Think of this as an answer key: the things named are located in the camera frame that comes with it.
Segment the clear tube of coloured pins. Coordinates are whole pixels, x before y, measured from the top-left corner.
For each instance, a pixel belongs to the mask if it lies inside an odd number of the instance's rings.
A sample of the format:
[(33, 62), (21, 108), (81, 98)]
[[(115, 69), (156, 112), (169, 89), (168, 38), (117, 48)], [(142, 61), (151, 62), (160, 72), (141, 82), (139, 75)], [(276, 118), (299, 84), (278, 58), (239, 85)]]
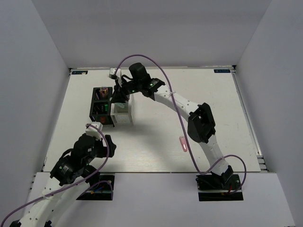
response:
[(99, 93), (102, 99), (106, 99), (108, 97), (108, 87), (101, 87)]

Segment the clear green lead case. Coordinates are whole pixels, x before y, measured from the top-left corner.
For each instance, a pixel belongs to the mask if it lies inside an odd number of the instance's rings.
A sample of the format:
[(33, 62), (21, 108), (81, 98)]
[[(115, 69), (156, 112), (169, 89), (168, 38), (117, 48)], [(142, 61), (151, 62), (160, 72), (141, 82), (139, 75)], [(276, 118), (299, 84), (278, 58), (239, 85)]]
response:
[(126, 109), (128, 108), (128, 103), (115, 103), (118, 108)]

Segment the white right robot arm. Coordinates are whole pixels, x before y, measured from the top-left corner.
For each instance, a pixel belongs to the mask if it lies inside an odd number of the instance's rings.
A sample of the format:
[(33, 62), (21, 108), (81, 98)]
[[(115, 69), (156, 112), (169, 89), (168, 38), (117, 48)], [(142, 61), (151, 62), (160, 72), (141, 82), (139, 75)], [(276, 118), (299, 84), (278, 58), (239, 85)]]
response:
[(187, 122), (185, 139), (198, 143), (204, 151), (214, 184), (218, 188), (226, 188), (231, 183), (233, 170), (219, 148), (211, 107), (207, 103), (199, 105), (191, 102), (173, 92), (168, 82), (151, 78), (140, 62), (131, 65), (129, 71), (131, 77), (123, 75), (120, 69), (110, 69), (109, 77), (116, 83), (111, 103), (125, 103), (129, 101), (131, 94), (142, 93), (175, 111), (181, 121)]

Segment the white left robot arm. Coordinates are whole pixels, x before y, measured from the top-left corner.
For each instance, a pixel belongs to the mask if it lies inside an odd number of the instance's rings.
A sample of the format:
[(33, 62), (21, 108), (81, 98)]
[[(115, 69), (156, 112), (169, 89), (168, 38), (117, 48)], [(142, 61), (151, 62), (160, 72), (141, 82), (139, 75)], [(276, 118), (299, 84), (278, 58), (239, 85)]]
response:
[(31, 209), (12, 227), (54, 227), (64, 212), (81, 196), (101, 190), (113, 196), (108, 175), (90, 165), (94, 158), (113, 157), (116, 145), (110, 135), (82, 134), (73, 148), (66, 150), (50, 172), (41, 196), (30, 202)]

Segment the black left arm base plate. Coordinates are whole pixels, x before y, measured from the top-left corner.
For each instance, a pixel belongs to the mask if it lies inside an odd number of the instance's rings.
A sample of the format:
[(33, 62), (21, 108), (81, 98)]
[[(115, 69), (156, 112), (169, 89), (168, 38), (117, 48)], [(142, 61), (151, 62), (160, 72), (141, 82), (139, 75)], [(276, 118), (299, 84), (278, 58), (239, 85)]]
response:
[(114, 195), (114, 174), (100, 174), (98, 179), (89, 181), (90, 187), (77, 200), (82, 201), (112, 201)]

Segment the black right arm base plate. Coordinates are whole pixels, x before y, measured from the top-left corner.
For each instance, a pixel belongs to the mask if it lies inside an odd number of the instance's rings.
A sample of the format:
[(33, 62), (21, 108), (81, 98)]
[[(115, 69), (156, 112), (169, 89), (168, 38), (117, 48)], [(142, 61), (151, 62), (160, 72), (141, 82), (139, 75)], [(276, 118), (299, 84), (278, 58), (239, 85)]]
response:
[(243, 201), (239, 175), (232, 175), (226, 184), (215, 180), (212, 175), (196, 176), (199, 201)]

